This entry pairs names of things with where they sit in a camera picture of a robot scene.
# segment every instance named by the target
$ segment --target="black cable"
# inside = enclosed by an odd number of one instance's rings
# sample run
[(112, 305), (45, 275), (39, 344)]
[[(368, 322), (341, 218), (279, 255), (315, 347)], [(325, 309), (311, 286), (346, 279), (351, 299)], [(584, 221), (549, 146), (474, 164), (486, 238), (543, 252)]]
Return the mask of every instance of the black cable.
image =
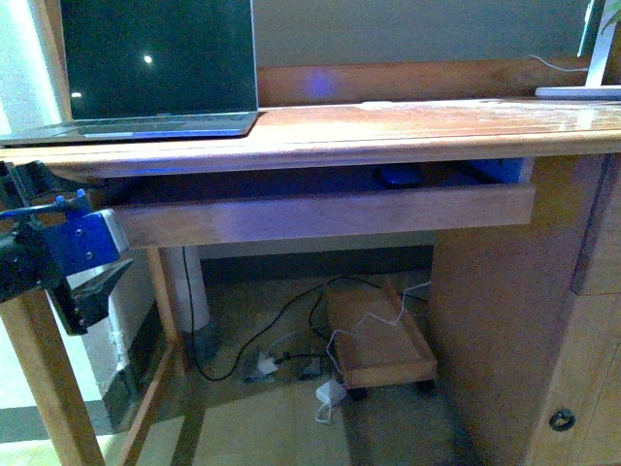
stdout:
[(240, 363), (240, 359), (242, 358), (242, 354), (244, 354), (244, 351), (248, 348), (248, 346), (250, 346), (250, 344), (252, 342), (254, 342), (257, 338), (259, 338), (265, 332), (267, 332), (270, 328), (272, 328), (276, 324), (276, 322), (278, 322), (278, 320), (282, 317), (282, 315), (284, 314), (284, 312), (287, 310), (287, 308), (289, 306), (291, 306), (293, 303), (295, 303), (299, 299), (303, 298), (307, 294), (312, 293), (313, 291), (316, 291), (317, 289), (319, 289), (319, 288), (321, 288), (323, 286), (323, 284), (321, 284), (319, 286), (316, 286), (316, 287), (314, 287), (312, 289), (309, 289), (309, 290), (305, 291), (302, 294), (298, 294), (297, 296), (295, 296), (292, 299), (290, 299), (287, 302), (287, 304), (285, 304), (282, 307), (282, 309), (280, 309), (280, 312), (278, 313), (278, 315), (274, 318), (274, 320), (272, 320), (272, 322), (267, 327), (265, 327), (263, 330), (261, 330), (259, 333), (254, 335), (247, 342), (245, 342), (245, 344), (242, 346), (240, 351), (237, 353), (237, 357), (235, 358), (235, 362), (233, 363), (233, 366), (231, 367), (229, 372), (227, 372), (225, 375), (223, 375), (221, 377), (210, 377), (201, 368), (201, 365), (198, 362), (198, 357), (196, 355), (196, 352), (197, 352), (196, 351), (196, 339), (195, 339), (195, 336), (194, 336), (194, 300), (192, 298), (192, 288), (191, 288), (191, 284), (190, 284), (190, 276), (189, 276), (189, 273), (187, 271), (187, 259), (185, 257), (185, 246), (183, 246), (181, 248), (181, 251), (182, 251), (182, 255), (183, 255), (183, 269), (185, 271), (185, 280), (187, 282), (187, 290), (188, 290), (189, 300), (190, 300), (190, 316), (191, 316), (191, 325), (190, 326), (191, 326), (191, 332), (192, 332), (190, 334), (190, 340), (191, 340), (191, 346), (192, 346), (192, 359), (194, 359), (194, 364), (196, 365), (196, 368), (198, 369), (198, 371), (201, 374), (201, 376), (203, 376), (203, 378), (207, 379), (209, 382), (221, 382), (221, 381), (224, 381), (225, 379), (228, 379), (229, 377), (231, 377), (233, 375), (233, 373), (235, 372), (235, 370), (237, 369), (238, 364)]
[(274, 362), (275, 364), (282, 364), (283, 362), (286, 362), (290, 359), (297, 359), (301, 357), (310, 358), (310, 359), (313, 359), (314, 357), (318, 357), (322, 359), (324, 357), (328, 357), (328, 355), (327, 354), (289, 354), (288, 352), (285, 352), (282, 354), (282, 357), (280, 357), (279, 359), (276, 359)]
[(317, 329), (314, 325), (314, 323), (312, 323), (312, 315), (314, 314), (314, 312), (317, 310), (317, 308), (319, 307), (319, 303), (321, 302), (321, 300), (323, 299), (323, 293), (321, 293), (319, 295), (319, 297), (317, 298), (317, 300), (314, 302), (314, 305), (312, 306), (312, 309), (309, 312), (309, 328), (312, 330), (312, 332), (318, 336), (319, 338), (322, 338), (323, 340), (325, 340), (326, 342), (328, 342), (330, 339), (328, 338), (327, 335), (324, 335), (323, 333), (321, 333), (319, 331), (319, 329)]
[[(347, 275), (341, 275), (340, 277), (336, 277), (335, 279), (332, 279), (331, 281), (327, 282), (326, 285), (332, 284), (332, 283), (334, 283), (334, 282), (336, 282), (338, 280), (352, 280), (352, 281), (355, 281), (355, 282), (365, 283), (365, 284), (367, 284), (369, 286), (372, 286), (373, 288), (377, 288), (377, 289), (381, 288), (381, 286), (378, 286), (375, 283), (367, 282), (366, 280), (362, 280), (362, 279), (359, 279), (357, 277), (350, 277), (350, 276), (347, 276)], [(315, 325), (312, 322), (312, 316), (313, 316), (314, 312), (317, 310), (317, 308), (319, 307), (319, 303), (321, 302), (321, 299), (323, 299), (323, 293), (321, 293), (319, 295), (319, 297), (317, 298), (317, 301), (315, 301), (314, 306), (312, 306), (312, 309), (309, 312), (309, 328), (319, 338), (322, 338), (326, 342), (329, 342), (330, 338), (327, 335), (324, 335), (323, 333), (321, 333), (317, 328), (315, 328)]]
[[(305, 291), (305, 292), (303, 292), (301, 294), (298, 294), (297, 296), (294, 296), (293, 298), (291, 298), (280, 309), (280, 312), (278, 313), (278, 315), (274, 318), (274, 320), (272, 320), (272, 322), (270, 322), (270, 324), (268, 326), (266, 326), (263, 330), (261, 330), (259, 333), (254, 335), (247, 342), (245, 342), (245, 344), (242, 346), (242, 348), (237, 353), (237, 356), (235, 357), (235, 361), (233, 362), (233, 366), (231, 367), (229, 372), (227, 372), (225, 375), (223, 375), (221, 377), (211, 377), (211, 376), (207, 375), (203, 371), (203, 368), (201, 368), (201, 365), (198, 362), (198, 356), (197, 356), (197, 351), (196, 351), (196, 337), (194, 335), (194, 326), (195, 326), (195, 321), (194, 321), (195, 320), (195, 317), (194, 317), (194, 298), (193, 298), (193, 295), (192, 295), (192, 286), (191, 286), (191, 283), (190, 283), (190, 276), (189, 276), (189, 272), (187, 270), (187, 257), (185, 255), (185, 246), (181, 247), (181, 253), (182, 253), (182, 256), (183, 256), (183, 270), (185, 272), (185, 281), (187, 283), (187, 292), (188, 292), (189, 301), (190, 301), (190, 317), (191, 317), (191, 321), (190, 321), (190, 332), (191, 332), (190, 333), (190, 344), (191, 344), (191, 349), (192, 349), (192, 359), (194, 360), (194, 364), (196, 365), (196, 368), (198, 369), (198, 371), (201, 374), (201, 376), (204, 379), (206, 379), (207, 381), (209, 381), (209, 382), (221, 382), (221, 381), (224, 381), (224, 380), (228, 379), (229, 377), (231, 377), (233, 375), (233, 373), (235, 372), (235, 370), (237, 369), (237, 366), (240, 363), (240, 359), (242, 358), (242, 354), (244, 354), (244, 351), (248, 348), (248, 346), (250, 346), (250, 344), (252, 344), (252, 342), (254, 342), (257, 338), (259, 338), (265, 332), (270, 330), (278, 322), (278, 320), (282, 317), (282, 315), (285, 313), (287, 308), (289, 308), (289, 306), (291, 306), (293, 303), (295, 303), (299, 299), (302, 299), (307, 294), (310, 294), (310, 293), (312, 293), (312, 292), (314, 292), (314, 291), (324, 287), (324, 284), (320, 284), (318, 286), (315, 286), (315, 287), (313, 287), (311, 289), (308, 289), (307, 291)], [(381, 288), (381, 286), (378, 286), (378, 285), (376, 285), (374, 283), (371, 283), (371, 282), (367, 282), (366, 280), (358, 279), (356, 277), (349, 277), (349, 276), (345, 276), (345, 275), (342, 275), (340, 277), (336, 277), (335, 279), (332, 279), (332, 280), (328, 281), (325, 285), (334, 283), (334, 282), (336, 282), (338, 280), (342, 280), (342, 279), (353, 280), (353, 281), (357, 281), (357, 282), (360, 282), (360, 283), (365, 283), (365, 284), (368, 284), (369, 286), (372, 286), (374, 288)], [(321, 293), (321, 295), (319, 295), (319, 298), (317, 299), (317, 301), (315, 302), (314, 306), (312, 307), (312, 310), (310, 311), (310, 314), (309, 314), (309, 325), (311, 327), (313, 327), (313, 325), (311, 324), (312, 313), (318, 307), (319, 302), (321, 301), (322, 297), (323, 297), (323, 293)], [(320, 332), (318, 332), (316, 328), (313, 328), (313, 331), (315, 331), (315, 333), (317, 333), (321, 338), (324, 338), (324, 339), (327, 340), (327, 337), (325, 335), (321, 334)], [(308, 356), (304, 355), (304, 354), (299, 354), (299, 355), (290, 355), (290, 357), (308, 357)]]
[(411, 294), (405, 294), (405, 293), (401, 293), (401, 295), (405, 296), (407, 298), (410, 298), (410, 299), (415, 299), (416, 301), (420, 301), (421, 303), (425, 303), (425, 304), (429, 303), (428, 300), (423, 299), (423, 298), (419, 298), (418, 296), (412, 296)]

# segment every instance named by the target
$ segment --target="white monitor base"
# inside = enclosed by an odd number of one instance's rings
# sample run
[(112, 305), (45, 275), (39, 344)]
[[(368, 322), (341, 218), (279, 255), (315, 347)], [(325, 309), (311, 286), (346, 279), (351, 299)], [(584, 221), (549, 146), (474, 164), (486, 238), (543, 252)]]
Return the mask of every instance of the white monitor base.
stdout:
[(621, 100), (621, 85), (538, 87), (535, 95), (549, 100)]

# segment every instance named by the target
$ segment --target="desk drawer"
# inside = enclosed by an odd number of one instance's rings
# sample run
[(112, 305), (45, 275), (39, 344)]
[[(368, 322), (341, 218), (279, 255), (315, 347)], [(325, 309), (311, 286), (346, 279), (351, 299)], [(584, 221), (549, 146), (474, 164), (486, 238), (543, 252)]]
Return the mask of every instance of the desk drawer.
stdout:
[(370, 174), (369, 167), (350, 167), (160, 178), (113, 207), (134, 248), (530, 221), (535, 188), (527, 183), (448, 185), (455, 176), (434, 169), (430, 183), (441, 186), (388, 189)]

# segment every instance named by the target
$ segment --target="monitor stand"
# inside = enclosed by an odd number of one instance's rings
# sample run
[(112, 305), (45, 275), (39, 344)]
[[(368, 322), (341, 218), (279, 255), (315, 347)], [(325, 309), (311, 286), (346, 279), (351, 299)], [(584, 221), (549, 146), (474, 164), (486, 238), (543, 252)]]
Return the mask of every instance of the monitor stand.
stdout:
[(547, 100), (621, 100), (621, 85), (538, 87), (535, 95)]
[(567, 87), (538, 87), (535, 95), (539, 99), (550, 100), (621, 100), (621, 85), (603, 85), (605, 65), (608, 62), (616, 23), (605, 25), (614, 15), (610, 7), (614, 0), (605, 0), (604, 12), (598, 35), (593, 46), (591, 64), (585, 85)]

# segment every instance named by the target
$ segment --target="tiled floor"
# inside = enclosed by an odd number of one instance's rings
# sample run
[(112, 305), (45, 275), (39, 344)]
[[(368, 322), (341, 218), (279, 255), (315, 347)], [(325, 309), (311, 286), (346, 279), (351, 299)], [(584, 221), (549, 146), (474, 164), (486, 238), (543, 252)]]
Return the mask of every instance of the tiled floor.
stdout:
[[(400, 276), (402, 285), (424, 277)], [(319, 279), (220, 284), (208, 288), (210, 309), (222, 336), (215, 359), (206, 367), (226, 372), (241, 342), (273, 320), (297, 294), (322, 283)], [(256, 346), (265, 350), (278, 338), (307, 329), (308, 313), (319, 291), (292, 305)], [(316, 312), (321, 321), (322, 309)], [(325, 343), (305, 331), (273, 347), (283, 351), (323, 351)], [(253, 345), (236, 374), (207, 383), (196, 371), (173, 383), (165, 407), (151, 429), (140, 464), (159, 466), (475, 466), (467, 435), (440, 392), (423, 394), (412, 385), (369, 390), (363, 401), (346, 399), (334, 423), (314, 421), (320, 403), (314, 396), (327, 380), (297, 379), (304, 359), (284, 363), (260, 383), (242, 383), (256, 357)], [(114, 464), (123, 435), (99, 439), (107, 463)], [(49, 442), (0, 446), (2, 465), (54, 465)]]

